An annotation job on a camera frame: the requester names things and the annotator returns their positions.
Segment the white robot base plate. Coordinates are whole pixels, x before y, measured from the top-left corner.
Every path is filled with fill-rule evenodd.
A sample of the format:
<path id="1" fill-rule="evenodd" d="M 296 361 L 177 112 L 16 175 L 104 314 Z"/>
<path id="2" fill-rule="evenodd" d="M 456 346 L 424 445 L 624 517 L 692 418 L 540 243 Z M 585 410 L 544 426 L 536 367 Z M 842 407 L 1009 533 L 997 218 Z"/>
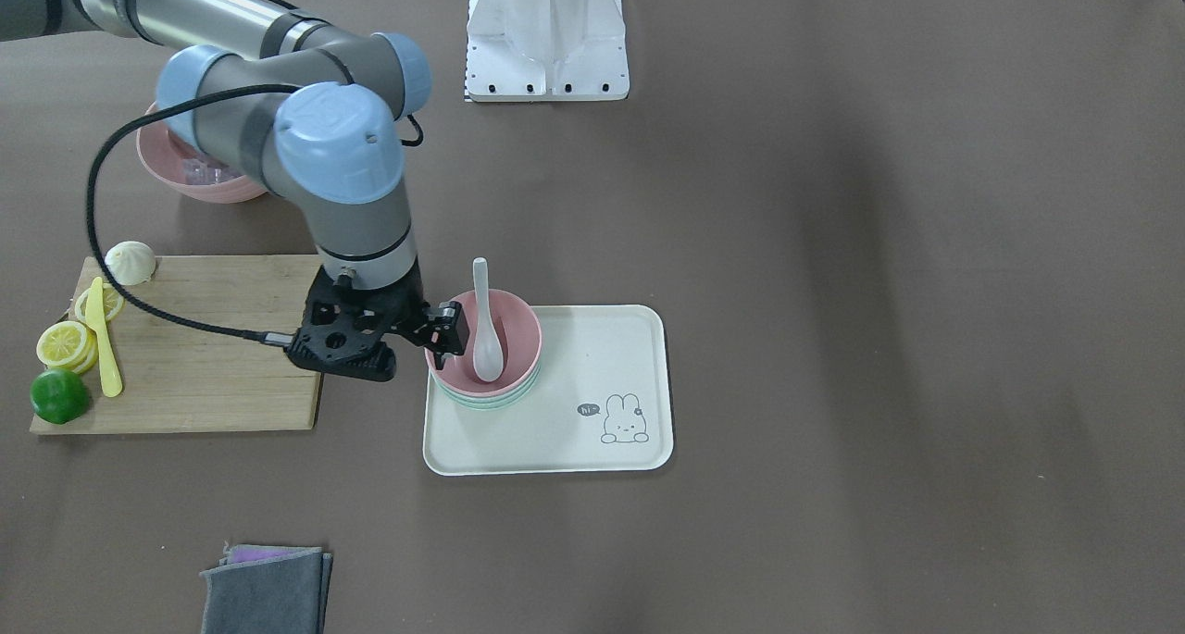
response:
<path id="1" fill-rule="evenodd" d="M 630 94 L 622 0 L 467 0 L 470 103 L 606 102 Z"/>

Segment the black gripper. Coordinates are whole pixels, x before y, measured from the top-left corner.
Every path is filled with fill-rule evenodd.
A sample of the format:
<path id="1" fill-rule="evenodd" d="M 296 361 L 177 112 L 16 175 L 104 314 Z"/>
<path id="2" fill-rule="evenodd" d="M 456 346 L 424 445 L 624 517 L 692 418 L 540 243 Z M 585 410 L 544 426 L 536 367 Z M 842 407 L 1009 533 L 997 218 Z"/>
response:
<path id="1" fill-rule="evenodd" d="M 384 341 L 387 334 L 431 351 L 436 371 L 449 357 L 465 356 L 468 346 L 462 305 L 428 305 L 415 263 L 401 280 L 376 290 L 348 287 L 342 277 L 319 270 L 286 356 L 307 371 L 389 382 L 396 373 L 396 354 Z"/>

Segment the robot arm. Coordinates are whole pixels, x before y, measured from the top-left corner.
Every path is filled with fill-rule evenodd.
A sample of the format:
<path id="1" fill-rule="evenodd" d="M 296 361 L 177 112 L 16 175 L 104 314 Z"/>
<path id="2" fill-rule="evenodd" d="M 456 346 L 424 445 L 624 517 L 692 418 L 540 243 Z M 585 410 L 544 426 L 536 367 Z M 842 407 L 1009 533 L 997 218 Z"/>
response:
<path id="1" fill-rule="evenodd" d="M 4 0 L 4 41 L 105 31 L 174 49 L 156 111 L 107 137 L 87 180 L 87 237 L 100 169 L 118 141 L 166 124 L 196 152 L 241 171 L 300 209 L 321 267 L 293 333 L 178 318 L 124 284 L 127 305 L 174 325 L 275 346 L 294 365 L 387 382 L 396 334 L 442 369 L 462 356 L 461 305 L 428 305 L 404 182 L 409 142 L 396 130 L 430 97 L 428 60 L 393 32 L 358 36 L 280 0 Z"/>

